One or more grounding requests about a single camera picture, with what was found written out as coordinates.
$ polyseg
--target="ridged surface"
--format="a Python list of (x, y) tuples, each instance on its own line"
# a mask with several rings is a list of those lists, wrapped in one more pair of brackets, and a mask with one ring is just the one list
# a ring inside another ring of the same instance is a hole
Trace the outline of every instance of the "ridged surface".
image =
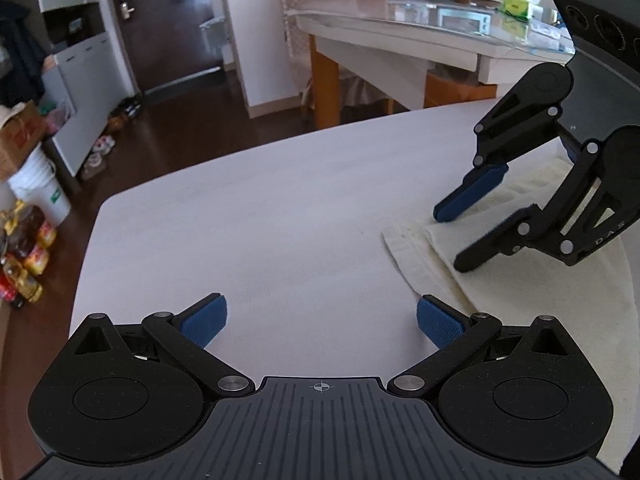
[(226, 299), (219, 296), (185, 319), (180, 325), (180, 332), (200, 348), (204, 348), (225, 325)]
[(454, 342), (465, 331), (462, 323), (427, 300), (418, 303), (417, 317), (420, 330), (440, 349)]
[(29, 478), (593, 480), (615, 476), (591, 459), (523, 468), (478, 456), (440, 427), (426, 403), (393, 397), (375, 379), (269, 378), (250, 397), (219, 402), (191, 440), (158, 459), (97, 468), (52, 457)]

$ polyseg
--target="bottle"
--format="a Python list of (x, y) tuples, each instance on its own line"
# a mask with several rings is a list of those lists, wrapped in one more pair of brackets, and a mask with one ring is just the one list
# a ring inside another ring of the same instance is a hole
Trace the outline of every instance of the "bottle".
[(4, 214), (4, 230), (8, 237), (7, 250), (34, 276), (39, 276), (49, 263), (49, 251), (37, 242), (28, 222), (18, 222), (18, 215)]
[(0, 299), (4, 300), (14, 308), (21, 308), (26, 301), (24, 296), (15, 290), (15, 287), (3, 272), (0, 272)]
[(29, 274), (29, 271), (21, 266), (20, 262), (11, 254), (5, 254), (0, 259), (2, 270), (9, 282), (23, 295), (27, 301), (34, 303), (42, 295), (42, 285)]
[(58, 231), (47, 221), (44, 212), (38, 206), (16, 200), (14, 213), (18, 215), (18, 224), (25, 223), (29, 229), (36, 231), (36, 237), (45, 249), (50, 248), (56, 241)]

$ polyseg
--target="cream towel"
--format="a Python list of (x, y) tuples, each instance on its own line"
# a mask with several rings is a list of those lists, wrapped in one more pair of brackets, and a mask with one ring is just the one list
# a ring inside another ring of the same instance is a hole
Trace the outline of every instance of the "cream towel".
[(488, 312), (506, 325), (556, 316), (587, 356), (613, 400), (613, 423), (598, 457), (618, 472), (629, 450), (640, 381), (640, 334), (629, 263), (620, 238), (574, 267), (530, 249), (499, 254), (472, 272), (453, 269), (456, 255), (511, 213), (543, 206), (570, 169), (561, 159), (505, 182), (448, 224), (433, 218), (383, 232), (411, 287), (466, 314)]

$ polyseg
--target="chair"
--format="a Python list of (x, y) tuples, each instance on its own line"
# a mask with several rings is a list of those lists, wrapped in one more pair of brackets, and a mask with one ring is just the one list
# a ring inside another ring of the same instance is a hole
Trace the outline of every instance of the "chair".
[[(318, 0), (281, 0), (285, 13), (284, 25), (286, 33), (287, 48), (292, 66), (294, 83), (298, 91), (302, 94), (302, 111), (306, 114), (308, 108), (312, 106), (312, 70), (311, 55), (309, 46), (309, 36), (296, 25), (296, 19), (288, 16), (290, 9), (314, 2)], [(349, 70), (340, 67), (340, 102), (342, 106), (357, 106), (361, 104), (371, 104), (375, 101), (385, 99), (386, 96), (375, 86), (364, 81)], [(387, 113), (392, 111), (393, 101), (388, 100)]]

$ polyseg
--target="crosshair marking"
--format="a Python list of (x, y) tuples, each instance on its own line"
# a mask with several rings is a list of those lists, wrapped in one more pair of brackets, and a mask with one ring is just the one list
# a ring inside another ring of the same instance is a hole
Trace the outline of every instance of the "crosshair marking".
[(327, 391), (329, 388), (333, 388), (333, 386), (329, 386), (327, 383), (318, 383), (309, 387), (321, 393)]

